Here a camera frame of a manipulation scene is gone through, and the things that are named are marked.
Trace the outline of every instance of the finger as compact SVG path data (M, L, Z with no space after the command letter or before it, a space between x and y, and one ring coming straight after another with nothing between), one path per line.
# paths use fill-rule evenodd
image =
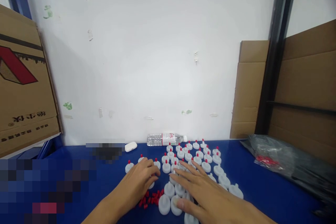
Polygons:
M141 161L139 163L144 163L148 160L148 158L144 157L143 159L141 159Z
M180 164L183 165L185 168L187 168L192 174L195 176L198 176L198 171L191 165L187 164L186 162L180 161Z
M200 166L198 163L196 163L194 160L191 161L194 166L196 166L197 170L199 170L199 173L202 175L207 175L206 172L203 170L202 166Z
M206 211L201 208L200 206L195 205L191 201L187 199L178 199L176 204L177 208L181 209L182 211L196 217L201 223L207 222L207 213Z
M146 176L150 177L152 174L156 174L157 176L161 175L161 172L157 166L151 166L146 168Z
M146 166L147 166L147 167L154 166L154 161L153 161L153 159L148 159L147 162L146 162Z
M186 180L185 178L179 177L174 173L170 173L169 176L176 181L177 183L179 183L181 186L183 186L187 191L190 190L190 185L191 183Z
M195 181L195 175L192 175L191 173L187 172L187 171L183 171L181 169L175 169L175 172L178 174L178 175L181 175L183 177L185 177L186 179L188 179L189 181L191 182L194 182Z
M148 190L148 188L151 186L151 184L153 184L153 182L155 182L155 181L158 180L158 179L159 179L159 178L156 177L156 176L152 176L152 177L150 177L150 178L147 180L146 184L145 184L145 189Z

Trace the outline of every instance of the right hand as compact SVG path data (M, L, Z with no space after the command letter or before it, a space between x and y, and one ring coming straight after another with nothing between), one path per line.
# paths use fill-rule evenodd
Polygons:
M180 164L191 173L175 169L176 174L169 174L173 180L183 186L199 205L187 199L179 199L174 204L182 211L193 215L201 223L274 223L251 203L240 199L215 183L192 160L198 171L185 162Z

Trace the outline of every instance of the hand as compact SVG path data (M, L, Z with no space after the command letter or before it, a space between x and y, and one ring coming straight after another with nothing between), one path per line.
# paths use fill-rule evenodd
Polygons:
M192 160L198 171L185 162L180 164L191 173L175 169L171 178L183 186L199 205L187 199L179 199L175 205L193 215L201 223L274 223L251 203L242 200L215 183L203 168Z
M146 194L149 186L160 176L152 159L146 157L134 165L117 187L87 216L84 223L116 223Z

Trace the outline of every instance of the pixelated blur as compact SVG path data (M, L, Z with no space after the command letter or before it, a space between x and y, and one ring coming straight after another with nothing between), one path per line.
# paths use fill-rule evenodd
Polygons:
M1 159L0 223L61 223L96 181L97 166L112 164L125 151L124 143L86 147L80 148L88 159Z

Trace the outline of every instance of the plastic water bottle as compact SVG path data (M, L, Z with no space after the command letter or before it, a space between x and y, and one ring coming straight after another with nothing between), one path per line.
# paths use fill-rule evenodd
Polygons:
M176 133L148 134L147 146L178 145L187 142L187 136Z

